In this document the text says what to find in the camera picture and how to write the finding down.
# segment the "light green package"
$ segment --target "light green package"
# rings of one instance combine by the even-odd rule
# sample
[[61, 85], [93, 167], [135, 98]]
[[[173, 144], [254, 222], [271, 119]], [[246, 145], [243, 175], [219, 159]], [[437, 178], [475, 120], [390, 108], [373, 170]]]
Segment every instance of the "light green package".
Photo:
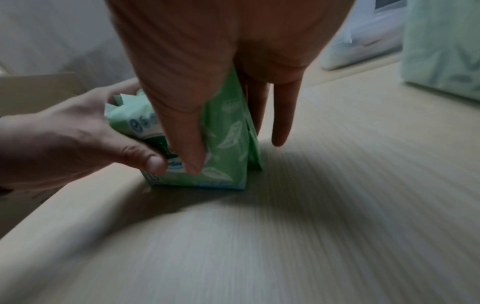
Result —
[[142, 90], [136, 96], [115, 96], [115, 102], [117, 106], [105, 107], [111, 127], [145, 141], [167, 159], [165, 175], [142, 172], [151, 186], [245, 189], [247, 168], [263, 167], [254, 124], [235, 69], [229, 72], [219, 92], [203, 106], [201, 129], [207, 158], [199, 175], [185, 174], [179, 157], [169, 151], [157, 116]]

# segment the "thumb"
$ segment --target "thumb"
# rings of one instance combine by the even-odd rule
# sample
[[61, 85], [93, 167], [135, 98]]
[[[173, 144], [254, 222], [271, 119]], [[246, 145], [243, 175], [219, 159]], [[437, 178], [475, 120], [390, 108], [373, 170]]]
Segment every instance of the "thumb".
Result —
[[163, 175], [167, 161], [149, 145], [117, 133], [114, 130], [101, 143], [100, 152], [111, 162], [140, 169], [153, 175]]

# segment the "white object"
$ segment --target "white object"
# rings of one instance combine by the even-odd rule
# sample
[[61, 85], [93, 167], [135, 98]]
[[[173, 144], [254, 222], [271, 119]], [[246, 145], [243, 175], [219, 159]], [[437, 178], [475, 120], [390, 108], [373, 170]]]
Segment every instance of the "white object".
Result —
[[357, 0], [322, 52], [321, 67], [334, 70], [401, 49], [406, 20], [406, 0], [379, 9], [375, 0]]

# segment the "green package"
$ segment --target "green package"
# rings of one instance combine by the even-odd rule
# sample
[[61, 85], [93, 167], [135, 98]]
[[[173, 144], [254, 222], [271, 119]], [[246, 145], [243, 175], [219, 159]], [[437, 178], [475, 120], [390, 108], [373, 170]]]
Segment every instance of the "green package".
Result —
[[142, 90], [115, 96], [117, 105], [105, 106], [105, 117], [116, 131], [140, 139], [167, 159], [162, 176], [142, 172], [151, 186], [173, 185], [245, 189], [247, 169], [262, 170], [263, 163], [247, 103], [235, 69], [201, 112], [201, 130], [207, 157], [198, 175], [185, 174], [179, 157], [169, 150], [162, 127]]

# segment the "green plastic packaging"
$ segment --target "green plastic packaging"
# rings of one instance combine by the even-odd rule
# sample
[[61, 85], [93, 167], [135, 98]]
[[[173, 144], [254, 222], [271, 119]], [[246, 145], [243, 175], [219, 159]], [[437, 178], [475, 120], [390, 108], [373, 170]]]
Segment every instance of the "green plastic packaging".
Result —
[[207, 158], [199, 175], [185, 174], [179, 157], [170, 152], [162, 127], [142, 90], [115, 96], [117, 105], [105, 106], [105, 117], [116, 131], [145, 141], [167, 159], [162, 176], [142, 172], [150, 186], [173, 185], [245, 189], [247, 169], [262, 170], [263, 163], [247, 103], [235, 69], [219, 92], [202, 109], [201, 129]]

